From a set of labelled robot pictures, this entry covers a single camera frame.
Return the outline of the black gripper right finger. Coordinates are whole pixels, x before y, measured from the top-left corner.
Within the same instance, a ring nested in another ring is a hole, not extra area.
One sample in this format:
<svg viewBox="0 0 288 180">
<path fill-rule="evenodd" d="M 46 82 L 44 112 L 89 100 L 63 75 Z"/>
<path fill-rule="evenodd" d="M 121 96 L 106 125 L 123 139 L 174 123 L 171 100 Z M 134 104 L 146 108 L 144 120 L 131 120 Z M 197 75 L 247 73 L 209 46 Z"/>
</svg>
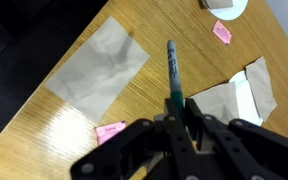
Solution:
<svg viewBox="0 0 288 180">
<path fill-rule="evenodd" d="M 222 156 L 229 179 L 288 180 L 287 137 L 239 118 L 224 124 L 203 114 L 191 98 L 184 112 L 197 149 Z"/>
</svg>

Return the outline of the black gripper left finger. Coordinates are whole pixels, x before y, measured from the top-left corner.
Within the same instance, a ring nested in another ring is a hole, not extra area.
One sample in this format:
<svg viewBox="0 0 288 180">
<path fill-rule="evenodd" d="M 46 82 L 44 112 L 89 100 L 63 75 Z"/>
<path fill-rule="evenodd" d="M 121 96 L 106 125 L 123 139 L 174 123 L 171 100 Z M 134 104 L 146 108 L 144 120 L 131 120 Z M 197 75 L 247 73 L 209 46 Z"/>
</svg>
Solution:
<svg viewBox="0 0 288 180">
<path fill-rule="evenodd" d="M 161 120 L 138 119 L 114 137 L 76 161 L 72 180 L 127 180 L 156 153 L 162 160 L 149 180 L 185 179 L 193 174 L 196 153 L 172 99 L 165 100 Z"/>
</svg>

